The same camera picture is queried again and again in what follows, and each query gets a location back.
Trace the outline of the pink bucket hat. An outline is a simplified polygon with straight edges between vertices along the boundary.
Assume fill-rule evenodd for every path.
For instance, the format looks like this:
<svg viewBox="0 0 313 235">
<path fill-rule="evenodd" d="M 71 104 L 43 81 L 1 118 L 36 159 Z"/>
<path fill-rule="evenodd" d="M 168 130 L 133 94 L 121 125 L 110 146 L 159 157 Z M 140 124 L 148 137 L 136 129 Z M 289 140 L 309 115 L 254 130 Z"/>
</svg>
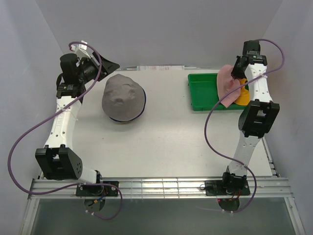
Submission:
<svg viewBox="0 0 313 235">
<path fill-rule="evenodd" d="M 240 81 L 231 76 L 232 70 L 232 65 L 224 65 L 217 74 L 217 93 L 219 99 L 224 97 L 233 89 L 237 88 L 237 90 L 229 94 L 221 101 L 221 104 L 226 108 L 234 103 L 241 93 L 240 89 L 238 89 L 241 85 Z"/>
</svg>

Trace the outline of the yellow bucket hat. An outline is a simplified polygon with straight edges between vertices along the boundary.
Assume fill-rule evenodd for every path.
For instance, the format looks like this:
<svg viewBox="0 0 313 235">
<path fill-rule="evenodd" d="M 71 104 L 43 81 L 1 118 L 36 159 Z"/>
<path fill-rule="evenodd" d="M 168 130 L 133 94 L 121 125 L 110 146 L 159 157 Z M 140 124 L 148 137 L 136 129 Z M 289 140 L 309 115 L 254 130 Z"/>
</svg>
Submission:
<svg viewBox="0 0 313 235">
<path fill-rule="evenodd" d="M 246 106 L 250 101 L 248 86 L 246 86 L 247 79 L 233 78 L 233 83 L 236 88 L 242 84 L 245 84 L 245 86 L 240 87 L 240 89 L 237 89 L 232 93 L 232 103 L 240 106 Z"/>
</svg>

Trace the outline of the blue bucket hat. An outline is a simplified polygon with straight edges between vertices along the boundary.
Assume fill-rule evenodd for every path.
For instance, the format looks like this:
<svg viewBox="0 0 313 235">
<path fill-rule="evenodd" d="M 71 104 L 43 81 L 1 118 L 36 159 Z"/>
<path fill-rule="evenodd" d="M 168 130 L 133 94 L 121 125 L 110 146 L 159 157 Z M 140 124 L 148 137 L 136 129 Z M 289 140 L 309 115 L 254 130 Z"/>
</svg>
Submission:
<svg viewBox="0 0 313 235">
<path fill-rule="evenodd" d="M 109 98 L 103 97 L 103 111 L 105 114 L 117 122 L 130 122 L 139 118 L 146 106 L 146 93 L 140 87 L 138 90 L 129 92 L 118 92 Z"/>
</svg>

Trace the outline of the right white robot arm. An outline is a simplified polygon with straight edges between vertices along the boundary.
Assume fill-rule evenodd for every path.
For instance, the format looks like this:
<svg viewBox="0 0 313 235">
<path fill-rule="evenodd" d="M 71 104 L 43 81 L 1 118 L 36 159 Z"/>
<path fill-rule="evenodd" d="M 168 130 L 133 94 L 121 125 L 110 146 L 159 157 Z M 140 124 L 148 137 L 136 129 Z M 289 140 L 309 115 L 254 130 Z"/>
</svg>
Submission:
<svg viewBox="0 0 313 235">
<path fill-rule="evenodd" d="M 221 189 L 226 194 L 248 188 L 246 166 L 249 165 L 256 145 L 270 131 L 280 110 L 279 104 L 274 103 L 269 94 L 266 71 L 267 59 L 261 55 L 259 42 L 246 41 L 231 75 L 238 79 L 245 78 L 249 82 L 250 101 L 239 117 L 240 138 L 234 159 L 223 173 Z"/>
</svg>

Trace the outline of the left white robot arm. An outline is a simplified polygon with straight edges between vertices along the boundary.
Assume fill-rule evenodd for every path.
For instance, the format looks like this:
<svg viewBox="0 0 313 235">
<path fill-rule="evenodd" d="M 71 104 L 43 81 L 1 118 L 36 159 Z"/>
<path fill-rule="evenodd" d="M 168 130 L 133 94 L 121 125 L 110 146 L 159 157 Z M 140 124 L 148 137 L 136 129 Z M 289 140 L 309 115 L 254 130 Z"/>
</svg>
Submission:
<svg viewBox="0 0 313 235">
<path fill-rule="evenodd" d="M 102 80 L 120 66 L 104 57 L 98 66 L 94 58 L 79 58 L 68 53 L 60 58 L 62 74 L 57 79 L 57 116 L 43 148 L 38 148 L 35 158 L 48 180 L 73 180 L 87 183 L 92 195 L 100 195 L 104 184 L 98 180 L 99 172 L 83 166 L 81 158 L 74 153 L 73 132 L 79 110 L 83 103 L 85 84 L 97 75 Z"/>
</svg>

